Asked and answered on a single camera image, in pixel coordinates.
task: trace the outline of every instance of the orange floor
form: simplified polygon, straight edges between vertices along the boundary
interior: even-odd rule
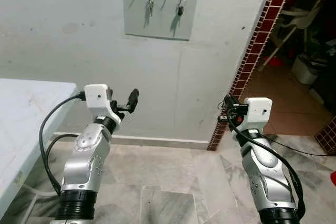
[[[313,136],[333,116],[308,91],[309,86],[298,82],[289,66],[267,66],[262,73],[253,73],[241,101],[245,97],[268,97],[273,100],[265,133]]]

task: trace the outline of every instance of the white container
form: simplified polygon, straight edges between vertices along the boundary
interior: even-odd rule
[[[308,67],[307,64],[300,59],[300,56],[296,57],[291,72],[299,82],[308,85],[312,85],[318,76],[317,71]]]

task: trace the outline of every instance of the white table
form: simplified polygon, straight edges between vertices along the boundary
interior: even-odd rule
[[[38,132],[44,117],[75,93],[74,83],[0,79],[0,219],[40,156]],[[44,144],[58,129],[72,102],[44,129]]]

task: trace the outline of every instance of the white wall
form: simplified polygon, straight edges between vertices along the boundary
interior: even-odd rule
[[[138,88],[119,135],[209,140],[263,2],[198,0],[186,42],[126,36],[122,0],[0,0],[0,77]],[[60,130],[90,120],[82,103]]]

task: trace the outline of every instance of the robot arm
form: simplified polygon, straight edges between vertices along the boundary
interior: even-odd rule
[[[271,148],[261,135],[268,122],[272,101],[267,98],[248,98],[244,104],[229,95],[225,98],[228,109],[236,111],[228,115],[237,129],[245,136]],[[292,190],[282,171],[282,162],[267,150],[249,142],[241,135],[234,135],[239,142],[243,167],[248,174],[251,194],[264,224],[297,224],[297,207]]]
[[[92,224],[94,204],[100,188],[102,167],[110,151],[112,133],[118,130],[124,114],[132,113],[139,92],[134,89],[126,105],[112,100],[112,90],[105,84],[84,88],[86,103],[93,114],[89,124],[76,138],[72,155],[64,168],[58,213],[51,224]]]

